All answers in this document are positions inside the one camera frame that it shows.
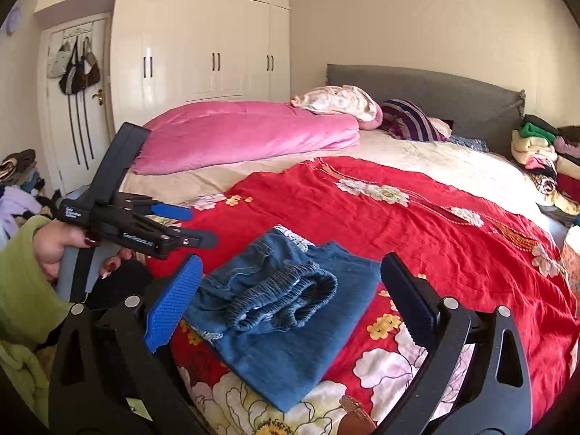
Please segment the green sleeve left forearm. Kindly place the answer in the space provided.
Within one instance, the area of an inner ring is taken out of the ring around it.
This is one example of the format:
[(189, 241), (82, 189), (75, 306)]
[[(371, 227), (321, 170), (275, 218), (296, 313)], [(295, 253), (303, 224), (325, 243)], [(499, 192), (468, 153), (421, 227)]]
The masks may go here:
[(67, 316), (34, 256), (34, 234), (49, 220), (34, 216), (1, 250), (1, 368), (36, 417), (48, 423), (49, 377), (34, 351)]

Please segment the person's left hand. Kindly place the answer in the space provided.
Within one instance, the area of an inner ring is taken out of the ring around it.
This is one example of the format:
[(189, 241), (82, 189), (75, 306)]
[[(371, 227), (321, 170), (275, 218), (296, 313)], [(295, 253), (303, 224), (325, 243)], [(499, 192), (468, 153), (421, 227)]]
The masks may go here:
[(93, 249), (99, 242), (79, 227), (54, 220), (34, 233), (32, 245), (46, 280), (54, 282), (59, 276), (65, 248)]

